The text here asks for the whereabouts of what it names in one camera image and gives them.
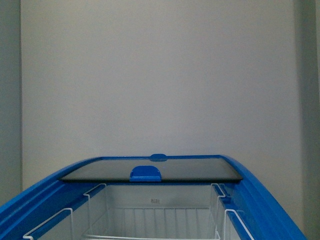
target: blue lid handle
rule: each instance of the blue lid handle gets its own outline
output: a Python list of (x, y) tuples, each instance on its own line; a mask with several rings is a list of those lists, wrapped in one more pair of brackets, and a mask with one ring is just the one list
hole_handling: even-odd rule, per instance
[(161, 173), (155, 166), (136, 166), (130, 173), (130, 182), (161, 182)]
[(168, 157), (162, 153), (155, 153), (149, 157), (149, 160), (152, 162), (164, 162), (168, 160)]

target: white freezer liner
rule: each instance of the white freezer liner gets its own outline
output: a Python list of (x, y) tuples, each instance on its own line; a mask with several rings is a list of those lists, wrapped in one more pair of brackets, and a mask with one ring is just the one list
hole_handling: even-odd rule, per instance
[(93, 197), (85, 193), (88, 201), (39, 239), (240, 240), (218, 184), (99, 185), (105, 188)]

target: white wall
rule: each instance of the white wall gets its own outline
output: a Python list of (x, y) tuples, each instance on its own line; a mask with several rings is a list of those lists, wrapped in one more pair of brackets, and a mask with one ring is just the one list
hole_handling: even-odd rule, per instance
[(291, 0), (21, 2), (23, 187), (95, 156), (227, 154), (301, 229)]

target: gray wall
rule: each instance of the gray wall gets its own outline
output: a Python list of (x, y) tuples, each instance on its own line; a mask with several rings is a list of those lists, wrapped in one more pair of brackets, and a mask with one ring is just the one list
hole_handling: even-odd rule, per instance
[(21, 191), (20, 1), (0, 0), (0, 205)]
[(319, 90), (320, 90), (320, 0), (315, 1), (315, 16), (316, 16), (316, 50), (318, 60), (318, 79), (319, 79)]
[(297, 65), (301, 103), (303, 219), (310, 240), (320, 237), (320, 105), (316, 2), (297, 5)]

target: chest freezer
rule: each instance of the chest freezer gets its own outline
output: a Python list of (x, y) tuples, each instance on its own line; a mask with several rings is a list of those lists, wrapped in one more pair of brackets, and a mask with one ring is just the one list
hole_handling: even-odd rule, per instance
[(0, 207), (0, 240), (306, 240), (225, 155), (97, 157)]

